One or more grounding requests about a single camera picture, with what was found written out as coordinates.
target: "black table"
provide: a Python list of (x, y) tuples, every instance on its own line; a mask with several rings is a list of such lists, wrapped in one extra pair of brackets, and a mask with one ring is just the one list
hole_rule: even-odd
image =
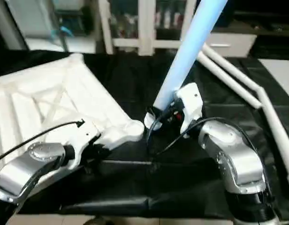
[[(0, 75), (66, 56), (68, 53), (47, 51), (0, 52)], [(86, 65), (123, 110), (140, 121), (145, 108), (152, 105), (172, 60), (173, 56), (165, 54), (84, 55)], [(229, 60), (265, 88), (289, 134), (289, 97), (285, 91), (258, 60)], [(197, 62), (185, 82), (198, 84), (207, 116), (225, 117), (248, 133), (265, 161), (277, 213), (289, 220), (286, 172), (264, 114), (248, 106)], [(161, 150), (176, 135), (176, 129), (163, 127), (154, 133), (151, 151)], [(106, 159), (34, 195), (21, 213), (231, 218), (217, 167), (194, 140), (178, 141), (153, 165), (145, 163), (150, 158), (144, 140), (126, 143)]]

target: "white cabinet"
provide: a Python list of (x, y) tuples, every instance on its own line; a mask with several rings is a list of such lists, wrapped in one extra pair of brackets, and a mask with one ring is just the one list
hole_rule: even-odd
[(223, 57), (246, 57), (257, 35), (211, 33), (206, 43)]

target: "white pipe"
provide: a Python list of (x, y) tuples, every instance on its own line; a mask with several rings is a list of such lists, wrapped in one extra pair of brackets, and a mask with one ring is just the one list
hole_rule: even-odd
[(202, 52), (198, 54), (197, 60), (209, 69), (214, 75), (216, 75), (221, 81), (223, 81), (228, 87), (242, 97), (255, 109), (259, 109), (262, 104), (259, 102), (250, 92), (243, 88), (238, 82), (236, 82), (231, 76), (229, 76), (224, 70), (216, 65), (211, 59), (205, 56)]
[(248, 78), (247, 75), (245, 75), (243, 72), (241, 72), (239, 69), (237, 69), (232, 63), (227, 61), (225, 58), (223, 58), (220, 54), (218, 54), (215, 50), (213, 50), (208, 45), (204, 44), (202, 51), (210, 59), (212, 59), (217, 64), (219, 64), (221, 67), (223, 67), (225, 70), (227, 70), (231, 75), (233, 75), (238, 80), (240, 80), (242, 83), (247, 85), (250, 89), (257, 91), (257, 89), (260, 88), (260, 86), (258, 84), (256, 84), (250, 78)]
[(201, 0), (153, 106), (164, 110), (187, 77), (227, 0)]
[(285, 168), (288, 172), (287, 179), (289, 181), (289, 137), (281, 124), (281, 121), (266, 94), (266, 91), (261, 87), (257, 90), (257, 95), (263, 104), (263, 111), (265, 113), (267, 122), (273, 133), (274, 139), (278, 146), (280, 155), (283, 159)]
[[(247, 85), (250, 89), (256, 91), (257, 96), (262, 103), (262, 108), (265, 113), (267, 122), (270, 126), (274, 139), (276, 141), (277, 147), (279, 149), (280, 155), (283, 159), (285, 168), (288, 173), (288, 182), (289, 182), (289, 137), (269, 99), (266, 94), (266, 91), (256, 84), (253, 80), (251, 80), (248, 76), (246, 76), (243, 72), (237, 69), (234, 65), (220, 56), (216, 51), (211, 49), (209, 46), (204, 44), (203, 52), (208, 55), (212, 60), (218, 63), (222, 68), (227, 70), (231, 75), (236, 77), (242, 83)], [(214, 71), (213, 67), (209, 65), (205, 65), (207, 69), (213, 72), (216, 75), (216, 71)]]

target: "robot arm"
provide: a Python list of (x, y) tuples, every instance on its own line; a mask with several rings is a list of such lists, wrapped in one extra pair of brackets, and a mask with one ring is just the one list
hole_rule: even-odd
[[(184, 133), (191, 122), (202, 117), (203, 101), (195, 83), (179, 89), (175, 98), (182, 103), (184, 119), (180, 133)], [(202, 149), (218, 166), (234, 223), (279, 224), (268, 196), (261, 159), (243, 135), (217, 120), (205, 122), (195, 134)]]
[(99, 135), (92, 123), (84, 123), (66, 145), (37, 142), (0, 171), (0, 225), (20, 210), (39, 179), (66, 167), (78, 167), (83, 150)]

